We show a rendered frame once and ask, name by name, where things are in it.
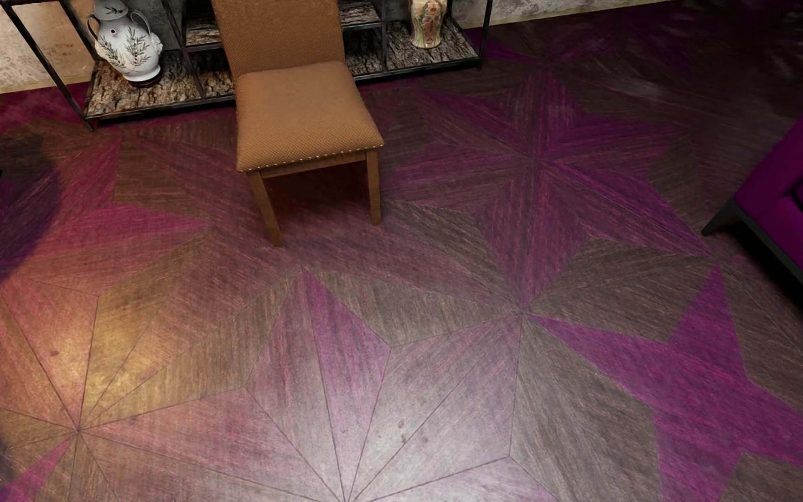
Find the brown upholstered wooden chair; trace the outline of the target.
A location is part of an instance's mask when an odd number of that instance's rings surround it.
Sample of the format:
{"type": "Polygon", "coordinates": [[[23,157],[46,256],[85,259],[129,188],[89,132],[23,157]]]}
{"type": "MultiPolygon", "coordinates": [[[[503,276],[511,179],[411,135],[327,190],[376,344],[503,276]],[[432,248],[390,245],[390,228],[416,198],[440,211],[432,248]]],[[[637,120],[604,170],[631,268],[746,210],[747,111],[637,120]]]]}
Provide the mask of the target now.
{"type": "Polygon", "coordinates": [[[272,244],[283,237],[266,178],[365,162],[380,224],[385,142],[346,64],[339,0],[210,1],[234,82],[237,170],[272,244]]]}

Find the cream floral ceramic vase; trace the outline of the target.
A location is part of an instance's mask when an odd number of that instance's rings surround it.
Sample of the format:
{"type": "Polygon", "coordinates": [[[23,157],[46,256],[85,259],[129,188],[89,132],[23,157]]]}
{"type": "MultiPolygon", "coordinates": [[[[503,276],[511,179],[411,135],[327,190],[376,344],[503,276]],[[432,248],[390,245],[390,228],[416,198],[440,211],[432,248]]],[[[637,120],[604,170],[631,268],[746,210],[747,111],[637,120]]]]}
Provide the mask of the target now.
{"type": "Polygon", "coordinates": [[[441,44],[441,26],[448,0],[408,0],[409,42],[418,49],[433,49],[441,44]]]}

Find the black metal bark shelf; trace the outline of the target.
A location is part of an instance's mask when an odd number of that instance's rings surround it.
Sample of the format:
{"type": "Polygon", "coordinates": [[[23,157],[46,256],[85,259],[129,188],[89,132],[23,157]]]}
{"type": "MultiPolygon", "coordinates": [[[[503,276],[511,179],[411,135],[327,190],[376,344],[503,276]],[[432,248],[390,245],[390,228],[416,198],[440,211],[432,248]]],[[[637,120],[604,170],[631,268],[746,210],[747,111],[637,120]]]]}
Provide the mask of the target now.
{"type": "MultiPolygon", "coordinates": [[[[410,19],[400,11],[405,0],[339,0],[345,62],[357,82],[380,81],[466,67],[481,67],[494,0],[485,0],[475,43],[454,16],[455,0],[448,0],[441,26],[441,44],[418,49],[409,42],[410,19]]],[[[210,0],[159,0],[166,20],[166,38],[176,47],[160,55],[162,77],[149,87],[131,86],[95,51],[95,39],[73,8],[71,0],[0,0],[0,6],[46,69],[86,127],[99,121],[150,116],[180,108],[232,101],[234,85],[222,49],[210,0]],[[55,3],[79,34],[94,65],[85,100],[79,102],[44,55],[17,6],[55,3]]]]}

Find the white leaf-painted ceramic jug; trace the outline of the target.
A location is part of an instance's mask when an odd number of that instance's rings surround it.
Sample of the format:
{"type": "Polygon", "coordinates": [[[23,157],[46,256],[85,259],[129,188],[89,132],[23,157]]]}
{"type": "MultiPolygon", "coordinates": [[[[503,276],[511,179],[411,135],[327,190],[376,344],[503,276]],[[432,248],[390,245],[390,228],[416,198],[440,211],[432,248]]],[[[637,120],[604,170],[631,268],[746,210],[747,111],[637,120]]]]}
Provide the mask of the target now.
{"type": "Polygon", "coordinates": [[[156,85],[162,77],[162,41],[146,17],[121,0],[95,0],[86,27],[95,51],[134,87],[156,85]]]}

